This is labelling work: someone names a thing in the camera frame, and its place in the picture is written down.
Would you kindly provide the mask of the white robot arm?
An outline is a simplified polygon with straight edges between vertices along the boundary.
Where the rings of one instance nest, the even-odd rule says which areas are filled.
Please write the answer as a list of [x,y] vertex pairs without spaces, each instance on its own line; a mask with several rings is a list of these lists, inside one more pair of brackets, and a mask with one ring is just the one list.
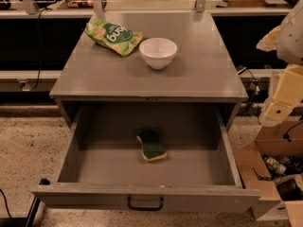
[[257,43],[257,49],[275,50],[277,57],[287,63],[285,69],[271,78],[269,96],[261,109],[260,124],[273,127],[303,100],[303,0]]

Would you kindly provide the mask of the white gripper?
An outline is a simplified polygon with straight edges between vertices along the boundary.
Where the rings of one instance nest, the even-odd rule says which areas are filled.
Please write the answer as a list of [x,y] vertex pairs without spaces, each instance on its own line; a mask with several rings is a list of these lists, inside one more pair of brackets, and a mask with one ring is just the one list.
[[[280,26],[274,27],[258,43],[257,49],[265,52],[276,50]],[[274,127],[287,118],[303,100],[303,66],[289,64],[278,76],[272,101],[267,98],[261,107],[259,123]]]

